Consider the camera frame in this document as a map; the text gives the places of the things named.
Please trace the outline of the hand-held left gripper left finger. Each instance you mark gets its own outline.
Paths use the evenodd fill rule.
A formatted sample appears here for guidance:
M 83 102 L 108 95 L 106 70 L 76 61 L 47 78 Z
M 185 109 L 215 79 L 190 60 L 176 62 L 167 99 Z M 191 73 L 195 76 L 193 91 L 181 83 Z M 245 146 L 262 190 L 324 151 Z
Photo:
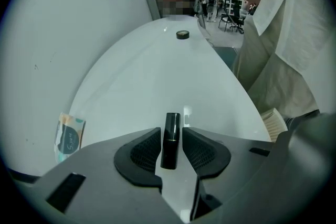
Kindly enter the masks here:
M 160 139 L 155 127 L 85 146 L 21 191 L 49 223 L 180 223 L 155 174 Z

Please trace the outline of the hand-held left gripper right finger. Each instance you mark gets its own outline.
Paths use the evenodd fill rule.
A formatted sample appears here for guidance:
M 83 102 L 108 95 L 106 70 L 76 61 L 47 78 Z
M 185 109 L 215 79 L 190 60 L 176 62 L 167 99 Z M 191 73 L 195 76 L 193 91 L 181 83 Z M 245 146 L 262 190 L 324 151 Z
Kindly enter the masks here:
M 182 146 L 197 174 L 190 220 L 220 207 L 259 170 L 273 143 L 182 129 Z

